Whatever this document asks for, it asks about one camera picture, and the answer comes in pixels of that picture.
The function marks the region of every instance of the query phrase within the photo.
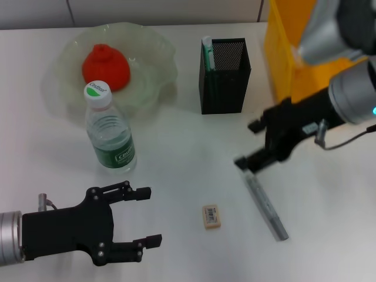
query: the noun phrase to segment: plastic bottle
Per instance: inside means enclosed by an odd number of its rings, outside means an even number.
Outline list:
[[[96,80],[85,86],[86,131],[99,162],[111,173],[132,170],[137,162],[127,119],[112,103],[106,82]]]

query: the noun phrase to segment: yellow box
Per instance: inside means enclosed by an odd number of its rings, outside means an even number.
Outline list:
[[[270,0],[265,53],[278,102],[290,97],[293,103],[327,87],[330,79],[353,66],[348,59],[320,66],[298,66],[292,46],[297,48],[308,24],[315,0]]]

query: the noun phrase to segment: red fruit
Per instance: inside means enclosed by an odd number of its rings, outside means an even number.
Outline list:
[[[94,80],[106,82],[111,91],[125,87],[130,81],[127,60],[122,53],[106,44],[94,45],[82,64],[82,75],[86,83]]]

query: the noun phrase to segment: white tabletop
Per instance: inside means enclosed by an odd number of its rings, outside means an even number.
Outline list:
[[[83,252],[0,268],[6,282],[376,280],[376,136],[331,153],[306,140],[291,160],[259,179],[290,235],[277,241],[233,164],[263,145],[247,129],[273,104],[263,57],[265,23],[161,26],[176,47],[177,96],[131,121],[133,172],[110,176],[83,128],[59,116],[51,64],[83,29],[0,31],[0,212],[35,212],[38,193],[57,207],[80,203],[92,186],[129,180],[152,198],[112,206],[114,241],[162,233],[141,263],[95,267]],[[242,114],[200,114],[200,38],[246,38],[252,73]],[[328,133],[328,145],[365,126]],[[206,231],[202,206],[218,204],[222,226]]]

